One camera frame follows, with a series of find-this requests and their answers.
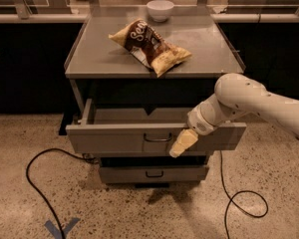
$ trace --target white bowl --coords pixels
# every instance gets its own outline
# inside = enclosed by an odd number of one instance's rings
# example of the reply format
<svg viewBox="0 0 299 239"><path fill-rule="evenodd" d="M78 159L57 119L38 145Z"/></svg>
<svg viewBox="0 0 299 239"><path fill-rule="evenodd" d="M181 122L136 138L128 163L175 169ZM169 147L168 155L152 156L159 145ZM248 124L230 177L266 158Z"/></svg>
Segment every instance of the white bowl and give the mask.
<svg viewBox="0 0 299 239"><path fill-rule="evenodd" d="M174 4L167 0L153 0L147 3L147 7L154 21L163 22L170 17Z"/></svg>

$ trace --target cable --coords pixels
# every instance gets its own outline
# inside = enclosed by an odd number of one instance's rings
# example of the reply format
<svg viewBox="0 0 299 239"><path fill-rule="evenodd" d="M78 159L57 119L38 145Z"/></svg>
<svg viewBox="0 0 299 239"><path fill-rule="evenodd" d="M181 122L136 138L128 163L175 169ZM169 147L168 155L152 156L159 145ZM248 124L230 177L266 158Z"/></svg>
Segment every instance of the cable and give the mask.
<svg viewBox="0 0 299 239"><path fill-rule="evenodd" d="M93 161L94 158L83 158L83 157L78 157L78 156L75 156L73 154L70 154L69 152L63 150L63 149L60 149L60 148L48 148L46 150L43 150L41 151L40 153L38 153L35 157L33 157L31 159L31 161L28 163L27 165L27 169L26 169L26 176L27 176L27 180L28 182L30 183L30 185L41 195L41 197L43 198L43 200L46 202L46 204L48 205L50 211L52 212L55 220L57 221L57 224L58 224L58 227L59 227L59 231L61 233L61 237L62 239L66 239L66 236L64 234L64 231L62 229L62 225L61 225L61 222L58 218L58 215L57 213L55 212L54 208L52 207L52 205L50 204L49 200L47 199L47 197L40 191L40 189L32 182L32 180L30 179L30 176L29 176L29 171L30 171L30 167L31 167L31 164L41 155L47 153L47 152L50 152L50 151L61 151L67 155L69 155L70 157L73 157L75 159L78 159L78 160L83 160L83 161Z"/></svg>
<svg viewBox="0 0 299 239"><path fill-rule="evenodd" d="M230 196L227 189L226 189L226 186L225 186L225 182L224 182L224 179L223 179L223 161L222 161L222 151L220 151L220 176L221 176L221 183L222 183L222 187L223 187L223 190L225 191L227 197L229 198L229 202L227 204L227 207L226 207L226 211L225 211L225 214L224 214L224 224L225 224L225 229L226 229L226 234L227 234L227 238L230 239L230 236L229 236L229 231L228 231L228 226L227 226L227 214L228 214L228 209L229 209L229 206L231 203L233 203L240 211L242 211L244 214L252 217L252 218L262 218L264 216L267 215L268 211L269 211L269 207L268 207L268 203L266 201L266 199L260 195L259 193L255 192L255 191L252 191L252 190L240 190L238 192L236 192L233 196ZM255 194L257 196L259 196L262 201L265 203L266 205L266 210L263 214L260 214L260 215L254 215L246 210L244 210L242 207L240 207L236 202L233 201L233 199L237 196L237 195L240 195L240 194L243 194L243 193L251 193L251 194Z"/></svg>

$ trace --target closed drawer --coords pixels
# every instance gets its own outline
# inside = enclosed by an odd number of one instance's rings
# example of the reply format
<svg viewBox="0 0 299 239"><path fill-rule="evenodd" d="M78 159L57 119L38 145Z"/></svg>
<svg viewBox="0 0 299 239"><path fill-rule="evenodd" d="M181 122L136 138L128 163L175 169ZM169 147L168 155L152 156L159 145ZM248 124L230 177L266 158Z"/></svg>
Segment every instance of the closed drawer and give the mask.
<svg viewBox="0 0 299 239"><path fill-rule="evenodd" d="M96 110L87 100L80 124L67 126L77 153L97 156L168 155L179 133L187 127L191 109L156 109L150 115L142 109ZM199 137L184 155L206 155L220 149L235 149L245 123L226 123L214 133Z"/></svg>
<svg viewBox="0 0 299 239"><path fill-rule="evenodd" d="M205 179L208 166L197 167L100 167L103 183L158 183L200 181Z"/></svg>

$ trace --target brown chip bag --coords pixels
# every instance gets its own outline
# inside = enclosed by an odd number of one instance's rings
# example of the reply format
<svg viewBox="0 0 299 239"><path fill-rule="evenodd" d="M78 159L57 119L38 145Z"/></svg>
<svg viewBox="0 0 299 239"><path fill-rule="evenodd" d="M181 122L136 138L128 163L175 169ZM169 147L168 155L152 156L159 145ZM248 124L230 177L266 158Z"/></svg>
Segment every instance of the brown chip bag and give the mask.
<svg viewBox="0 0 299 239"><path fill-rule="evenodd" d="M167 43L142 19L135 20L109 38L126 48L146 67L154 69L158 77L191 56L188 50Z"/></svg>

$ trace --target concrete floor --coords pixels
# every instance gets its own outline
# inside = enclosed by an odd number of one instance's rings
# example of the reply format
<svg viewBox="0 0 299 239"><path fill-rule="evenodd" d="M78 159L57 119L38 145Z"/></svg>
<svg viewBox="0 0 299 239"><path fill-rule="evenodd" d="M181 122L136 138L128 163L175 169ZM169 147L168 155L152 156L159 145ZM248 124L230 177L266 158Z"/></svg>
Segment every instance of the concrete floor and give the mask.
<svg viewBox="0 0 299 239"><path fill-rule="evenodd" d="M45 226L52 228L56 222L28 184L25 170L44 149L73 152L68 138L58 136L61 119L62 115L0 115L0 238L60 238ZM255 116L240 121L247 123L247 130L236 150L223 153L224 180L231 195L238 190L263 195L269 212L253 219L231 206L230 238L299 238L299 142ZM219 158L215 152L209 160L204 181L172 183L168 188L105 185L96 165L60 152L39 157L30 176L62 224L72 222L68 239L220 239L226 238L228 199L221 186ZM264 211L254 195L244 194L236 201L255 214Z"/></svg>

